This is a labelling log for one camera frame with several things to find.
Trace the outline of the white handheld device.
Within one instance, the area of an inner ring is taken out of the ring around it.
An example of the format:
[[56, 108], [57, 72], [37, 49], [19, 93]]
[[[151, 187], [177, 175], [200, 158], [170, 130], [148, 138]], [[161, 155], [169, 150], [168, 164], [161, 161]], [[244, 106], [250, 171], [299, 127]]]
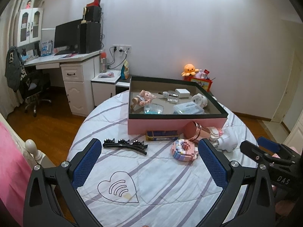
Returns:
[[217, 150], [232, 152], [238, 146], [238, 139], [231, 127], [223, 130], [223, 134], [217, 140]]

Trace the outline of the white pink block model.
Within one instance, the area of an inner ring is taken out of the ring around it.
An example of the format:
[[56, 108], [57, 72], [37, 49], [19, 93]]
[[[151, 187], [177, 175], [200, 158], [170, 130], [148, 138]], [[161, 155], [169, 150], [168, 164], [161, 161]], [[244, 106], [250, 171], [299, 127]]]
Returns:
[[210, 134], [209, 141], [210, 142], [217, 142], [219, 138], [223, 135], [223, 131], [221, 128], [216, 127], [207, 127], [206, 128]]

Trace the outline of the pink purple block model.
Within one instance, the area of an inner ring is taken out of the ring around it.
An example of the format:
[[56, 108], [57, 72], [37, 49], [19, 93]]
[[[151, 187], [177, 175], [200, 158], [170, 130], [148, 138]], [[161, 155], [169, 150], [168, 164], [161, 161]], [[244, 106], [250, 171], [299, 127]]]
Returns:
[[175, 140], [170, 152], [174, 159], [178, 161], [194, 161], [198, 156], [198, 148], [187, 139]]

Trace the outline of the rose gold metal cup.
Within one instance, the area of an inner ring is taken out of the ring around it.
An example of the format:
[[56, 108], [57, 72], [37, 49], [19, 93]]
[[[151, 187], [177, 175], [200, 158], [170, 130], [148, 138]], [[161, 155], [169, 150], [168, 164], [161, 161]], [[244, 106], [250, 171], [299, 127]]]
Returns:
[[201, 124], [191, 121], [183, 128], [183, 135], [184, 137], [195, 143], [198, 144], [200, 140], [206, 138], [210, 138], [210, 133], [208, 129], [202, 127]]

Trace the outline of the black hair clip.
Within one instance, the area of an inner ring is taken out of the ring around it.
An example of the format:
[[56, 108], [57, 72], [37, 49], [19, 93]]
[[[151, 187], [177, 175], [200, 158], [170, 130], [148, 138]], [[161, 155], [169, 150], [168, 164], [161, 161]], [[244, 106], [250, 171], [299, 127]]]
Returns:
[[139, 141], [135, 139], [130, 142], [130, 140], [119, 139], [115, 141], [115, 139], [106, 139], [103, 142], [104, 148], [118, 148], [118, 149], [130, 149], [142, 153], [143, 155], [147, 155], [146, 149], [148, 145], [144, 143], [144, 141]]

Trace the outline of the clear dental floss box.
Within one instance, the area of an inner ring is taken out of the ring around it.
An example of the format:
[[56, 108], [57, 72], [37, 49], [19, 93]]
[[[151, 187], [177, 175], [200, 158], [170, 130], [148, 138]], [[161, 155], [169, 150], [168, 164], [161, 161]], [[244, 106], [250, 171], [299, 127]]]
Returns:
[[174, 105], [174, 112], [179, 115], [204, 114], [204, 109], [193, 101]]

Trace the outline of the blue gold box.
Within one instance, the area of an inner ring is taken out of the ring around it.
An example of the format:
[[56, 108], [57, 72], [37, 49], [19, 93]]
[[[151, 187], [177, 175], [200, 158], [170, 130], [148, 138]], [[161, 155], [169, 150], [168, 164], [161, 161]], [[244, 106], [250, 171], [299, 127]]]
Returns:
[[177, 140], [179, 136], [177, 131], [147, 131], [145, 139], [147, 141]]

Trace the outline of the clear blue capsule ball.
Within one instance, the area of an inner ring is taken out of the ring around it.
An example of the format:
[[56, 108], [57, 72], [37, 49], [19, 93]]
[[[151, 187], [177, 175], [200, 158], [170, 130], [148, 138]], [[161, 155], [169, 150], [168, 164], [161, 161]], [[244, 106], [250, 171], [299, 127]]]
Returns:
[[159, 104], [149, 103], [144, 106], [144, 114], [162, 114], [164, 107]]

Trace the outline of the white power adapter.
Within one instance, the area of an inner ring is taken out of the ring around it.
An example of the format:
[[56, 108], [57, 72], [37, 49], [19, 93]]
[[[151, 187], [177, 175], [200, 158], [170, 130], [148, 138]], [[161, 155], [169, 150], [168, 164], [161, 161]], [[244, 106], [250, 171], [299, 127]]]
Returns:
[[189, 98], [191, 94], [187, 89], [175, 89], [175, 92], [177, 93], [178, 98]]

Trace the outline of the pink hair doll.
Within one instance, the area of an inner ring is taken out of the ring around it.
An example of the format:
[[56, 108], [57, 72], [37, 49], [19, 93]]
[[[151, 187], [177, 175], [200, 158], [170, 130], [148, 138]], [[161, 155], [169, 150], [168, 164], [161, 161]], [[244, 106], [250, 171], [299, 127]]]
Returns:
[[142, 90], [137, 96], [132, 99], [132, 104], [130, 107], [132, 110], [134, 110], [137, 106], [142, 108], [145, 105], [150, 104], [155, 98], [156, 96], [151, 94], [149, 91]]

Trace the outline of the clear glass bottle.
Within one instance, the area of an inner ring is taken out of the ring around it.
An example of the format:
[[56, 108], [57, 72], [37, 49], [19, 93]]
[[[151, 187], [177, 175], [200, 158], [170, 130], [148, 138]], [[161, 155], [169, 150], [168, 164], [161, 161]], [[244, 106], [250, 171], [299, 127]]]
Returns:
[[162, 99], [166, 99], [170, 103], [178, 103], [179, 95], [175, 91], [163, 91], [159, 92]]

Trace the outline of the red cartoon storage box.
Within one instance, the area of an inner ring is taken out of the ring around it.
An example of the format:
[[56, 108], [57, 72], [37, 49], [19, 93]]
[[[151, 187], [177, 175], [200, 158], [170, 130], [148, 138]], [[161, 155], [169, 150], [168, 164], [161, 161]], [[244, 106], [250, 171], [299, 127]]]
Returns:
[[213, 81], [210, 79], [198, 79], [193, 76], [185, 76], [183, 77], [183, 80], [188, 81], [188, 82], [196, 82], [201, 86], [205, 91], [209, 92], [212, 86]]

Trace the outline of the black office chair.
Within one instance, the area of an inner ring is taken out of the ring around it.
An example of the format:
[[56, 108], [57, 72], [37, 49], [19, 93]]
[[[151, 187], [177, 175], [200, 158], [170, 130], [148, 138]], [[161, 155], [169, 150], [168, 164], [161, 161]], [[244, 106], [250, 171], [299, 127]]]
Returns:
[[50, 75], [42, 70], [28, 72], [22, 79], [19, 91], [26, 106], [24, 112], [27, 113], [29, 107], [33, 106], [33, 117], [37, 116], [37, 108], [40, 102], [46, 102], [52, 105], [50, 94]]

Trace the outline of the wall power strip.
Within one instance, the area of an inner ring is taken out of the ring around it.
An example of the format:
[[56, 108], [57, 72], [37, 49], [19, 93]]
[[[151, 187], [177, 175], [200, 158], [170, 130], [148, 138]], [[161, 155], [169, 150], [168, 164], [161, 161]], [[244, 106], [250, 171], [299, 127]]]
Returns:
[[131, 45], [117, 45], [117, 44], [113, 44], [113, 47], [116, 49], [116, 51], [125, 51], [127, 53], [130, 53], [132, 50]]

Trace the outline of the white wall cabinet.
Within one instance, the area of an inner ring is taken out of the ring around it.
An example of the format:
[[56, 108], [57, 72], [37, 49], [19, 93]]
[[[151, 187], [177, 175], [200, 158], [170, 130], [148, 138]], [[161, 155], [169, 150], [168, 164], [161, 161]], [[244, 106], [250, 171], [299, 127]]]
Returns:
[[17, 47], [41, 40], [43, 11], [43, 8], [29, 8], [18, 12], [15, 25]]

